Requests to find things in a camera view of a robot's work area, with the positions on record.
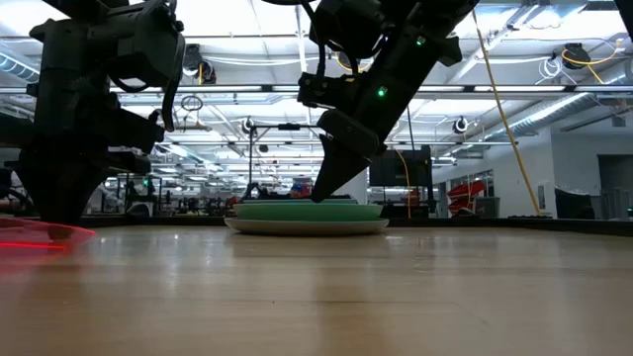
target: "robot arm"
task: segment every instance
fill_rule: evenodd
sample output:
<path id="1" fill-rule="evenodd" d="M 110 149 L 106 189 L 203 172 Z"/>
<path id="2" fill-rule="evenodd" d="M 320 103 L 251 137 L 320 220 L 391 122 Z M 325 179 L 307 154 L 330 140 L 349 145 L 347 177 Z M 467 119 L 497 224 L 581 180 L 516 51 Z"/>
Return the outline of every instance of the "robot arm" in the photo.
<path id="1" fill-rule="evenodd" d="M 40 82 L 27 92 L 38 98 L 33 123 L 3 118 L 0 142 L 22 148 L 9 162 L 43 221 L 76 224 L 90 195 L 108 176 L 145 174 L 145 154 L 171 118 L 182 75 L 185 41 L 175 0 L 45 0 L 70 17 L 32 29 L 44 44 Z M 138 87 L 124 80 L 137 79 Z M 165 91 L 162 111 L 149 120 L 124 110 L 113 81 L 126 92 Z M 158 119 L 164 125 L 158 125 Z M 113 152 L 112 147 L 137 148 Z"/>
<path id="2" fill-rule="evenodd" d="M 459 40 L 448 37 L 479 0 L 322 0 L 314 12 L 307 0 L 298 2 L 311 15 L 311 40 L 321 51 L 317 73 L 299 81 L 298 99 L 329 108 L 317 123 L 327 132 L 320 136 L 325 156 L 313 190 L 313 200 L 321 202 L 382 155 L 385 139 L 436 62 L 462 60 Z M 375 60 L 358 73 L 352 59 L 353 75 L 328 78 L 325 46 Z"/>

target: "ceiling duct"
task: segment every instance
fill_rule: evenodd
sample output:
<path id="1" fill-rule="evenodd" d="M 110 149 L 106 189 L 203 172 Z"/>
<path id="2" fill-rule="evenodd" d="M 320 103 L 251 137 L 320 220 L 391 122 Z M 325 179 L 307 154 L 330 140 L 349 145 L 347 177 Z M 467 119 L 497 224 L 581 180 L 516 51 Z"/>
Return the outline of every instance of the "ceiling duct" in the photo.
<path id="1" fill-rule="evenodd" d="M 40 72 L 17 58 L 7 48 L 0 48 L 0 71 L 13 74 L 27 83 L 40 80 Z"/>
<path id="2" fill-rule="evenodd" d="M 632 85 L 633 59 L 627 59 L 600 73 L 605 84 Z M 600 105 L 593 93 L 574 94 L 553 102 L 541 102 L 508 120 L 514 136 L 522 136 L 538 130 Z M 499 140 L 507 138 L 505 128 L 487 134 L 484 140 Z"/>

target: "stacked plates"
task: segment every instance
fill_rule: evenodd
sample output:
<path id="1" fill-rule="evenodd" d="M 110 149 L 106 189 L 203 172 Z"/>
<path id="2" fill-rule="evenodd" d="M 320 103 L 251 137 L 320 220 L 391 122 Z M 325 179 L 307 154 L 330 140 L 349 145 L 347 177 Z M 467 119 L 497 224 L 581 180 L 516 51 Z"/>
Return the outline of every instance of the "stacked plates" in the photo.
<path id="1" fill-rule="evenodd" d="M 237 219 L 226 224 L 245 233 L 335 236 L 381 231 L 389 221 L 380 220 L 383 207 L 357 205 L 354 200 L 315 204 L 308 200 L 246 201 L 234 206 Z"/>

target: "white wall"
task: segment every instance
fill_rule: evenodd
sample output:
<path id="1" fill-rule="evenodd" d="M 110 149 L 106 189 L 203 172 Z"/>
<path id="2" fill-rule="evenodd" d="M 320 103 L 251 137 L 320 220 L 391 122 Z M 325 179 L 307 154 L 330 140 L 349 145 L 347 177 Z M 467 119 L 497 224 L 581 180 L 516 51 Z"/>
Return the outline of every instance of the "white wall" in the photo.
<path id="1" fill-rule="evenodd" d="M 633 154 L 633 135 L 552 134 L 556 185 L 600 195 L 601 154 Z"/>
<path id="2" fill-rule="evenodd" d="M 554 160 L 550 130 L 543 129 L 537 136 L 521 137 L 518 141 L 519 151 L 534 194 L 538 195 L 539 186 L 545 187 L 546 208 L 542 210 L 542 213 L 555 218 Z M 433 172 L 433 183 L 449 182 L 451 179 L 488 170 L 493 170 L 495 174 L 495 195 L 500 198 L 499 216 L 501 218 L 535 215 L 511 146 L 492 147 L 486 151 L 484 159 L 460 160 L 456 167 L 436 170 Z"/>

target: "red object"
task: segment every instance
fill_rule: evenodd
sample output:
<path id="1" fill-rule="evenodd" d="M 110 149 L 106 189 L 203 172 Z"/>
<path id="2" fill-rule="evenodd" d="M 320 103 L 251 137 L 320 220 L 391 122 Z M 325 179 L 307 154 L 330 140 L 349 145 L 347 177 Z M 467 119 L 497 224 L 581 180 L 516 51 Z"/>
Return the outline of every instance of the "red object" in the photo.
<path id="1" fill-rule="evenodd" d="M 0 218 L 0 273 L 40 266 L 95 234 L 81 227 Z"/>
<path id="2" fill-rule="evenodd" d="M 449 212 L 455 215 L 460 209 L 473 209 L 473 198 L 477 197 L 480 193 L 486 190 L 486 186 L 482 181 L 475 181 L 469 184 L 462 184 L 447 193 L 448 198 L 453 201 L 448 206 Z"/>
<path id="3" fill-rule="evenodd" d="M 458 199 L 455 202 L 451 203 L 451 205 L 448 206 L 448 211 L 451 212 L 451 214 L 455 215 L 457 214 L 457 212 L 459 212 L 460 209 L 466 208 L 468 210 L 472 210 L 473 209 L 473 203 L 469 202 L 467 198 L 463 198 L 463 199 Z"/>
<path id="4" fill-rule="evenodd" d="M 484 185 L 484 182 L 475 181 L 470 184 L 470 189 L 469 189 L 468 184 L 462 184 L 460 186 L 457 186 L 451 189 L 451 191 L 448 192 L 447 195 L 448 195 L 448 198 L 450 198 L 451 200 L 455 200 L 457 198 L 462 198 L 462 197 L 468 198 L 469 196 L 477 197 L 484 190 L 486 190 L 486 186 Z"/>

